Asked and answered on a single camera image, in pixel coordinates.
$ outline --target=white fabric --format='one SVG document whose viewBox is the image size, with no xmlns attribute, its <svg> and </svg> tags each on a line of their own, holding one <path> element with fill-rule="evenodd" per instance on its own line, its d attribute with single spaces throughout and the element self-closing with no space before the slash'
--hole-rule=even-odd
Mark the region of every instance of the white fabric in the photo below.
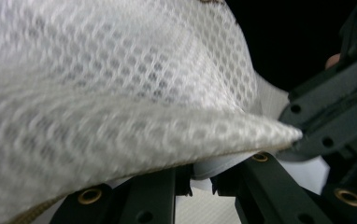
<svg viewBox="0 0 357 224">
<path fill-rule="evenodd" d="M 299 139 L 262 100 L 225 4 L 0 1 L 0 223 L 107 180 Z"/>
</svg>

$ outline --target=honeycomb mesh pattern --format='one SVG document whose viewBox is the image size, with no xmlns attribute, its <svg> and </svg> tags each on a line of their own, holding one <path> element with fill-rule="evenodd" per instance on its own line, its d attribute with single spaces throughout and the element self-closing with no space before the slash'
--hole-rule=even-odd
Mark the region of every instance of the honeycomb mesh pattern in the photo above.
<svg viewBox="0 0 357 224">
<path fill-rule="evenodd" d="M 0 223 L 104 181 L 301 137 L 261 100 L 224 3 L 0 1 Z"/>
</svg>

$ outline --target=metal grommet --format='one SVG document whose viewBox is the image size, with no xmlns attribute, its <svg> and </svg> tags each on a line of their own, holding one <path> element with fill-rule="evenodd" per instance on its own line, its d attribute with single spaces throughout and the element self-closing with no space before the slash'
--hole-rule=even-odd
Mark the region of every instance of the metal grommet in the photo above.
<svg viewBox="0 0 357 224">
<path fill-rule="evenodd" d="M 102 197 L 102 190 L 100 189 L 87 189 L 80 193 L 79 203 L 91 204 L 96 202 Z"/>
<path fill-rule="evenodd" d="M 334 194 L 342 202 L 347 203 L 353 207 L 357 207 L 357 194 L 346 189 L 336 189 Z"/>
<path fill-rule="evenodd" d="M 254 154 L 251 158 L 255 161 L 268 161 L 268 157 L 265 156 L 263 153 Z"/>
</svg>

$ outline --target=white mesh fabric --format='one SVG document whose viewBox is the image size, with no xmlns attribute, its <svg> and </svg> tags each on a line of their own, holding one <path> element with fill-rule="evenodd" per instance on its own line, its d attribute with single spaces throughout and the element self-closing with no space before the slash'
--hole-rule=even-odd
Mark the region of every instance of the white mesh fabric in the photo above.
<svg viewBox="0 0 357 224">
<path fill-rule="evenodd" d="M 0 223 L 110 179 L 301 137 L 253 115 L 260 100 L 225 4 L 0 1 Z"/>
</svg>

